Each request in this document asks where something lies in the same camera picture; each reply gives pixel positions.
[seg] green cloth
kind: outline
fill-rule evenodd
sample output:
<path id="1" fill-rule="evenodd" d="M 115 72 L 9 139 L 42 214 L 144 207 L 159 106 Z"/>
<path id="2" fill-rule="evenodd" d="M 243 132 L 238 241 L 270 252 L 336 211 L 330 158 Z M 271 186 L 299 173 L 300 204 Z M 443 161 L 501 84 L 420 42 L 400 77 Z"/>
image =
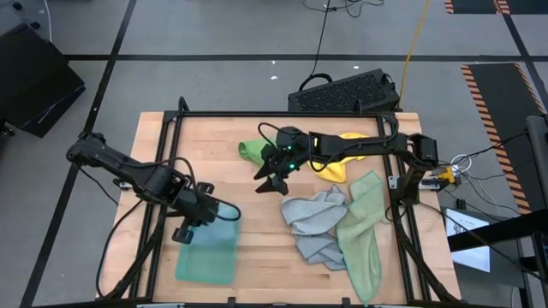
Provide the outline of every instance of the green cloth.
<path id="1" fill-rule="evenodd" d="M 240 152 L 240 157 L 248 160 L 250 162 L 256 163 L 259 166 L 263 166 L 263 158 L 260 156 L 261 150 L 267 144 L 264 139 L 256 139 L 240 142 L 238 145 L 238 151 Z"/>
<path id="2" fill-rule="evenodd" d="M 217 213 L 223 217 L 235 217 L 234 208 L 219 204 Z M 215 222 L 194 231 L 192 242 L 181 245 L 175 278 L 180 281 L 196 281 L 229 285 L 235 275 L 240 222 L 226 222 L 217 218 Z"/>
<path id="3" fill-rule="evenodd" d="M 377 294 L 382 270 L 374 225 L 384 216 L 384 186 L 371 171 L 350 184 L 352 203 L 337 224 L 337 238 L 348 275 L 363 304 Z"/>

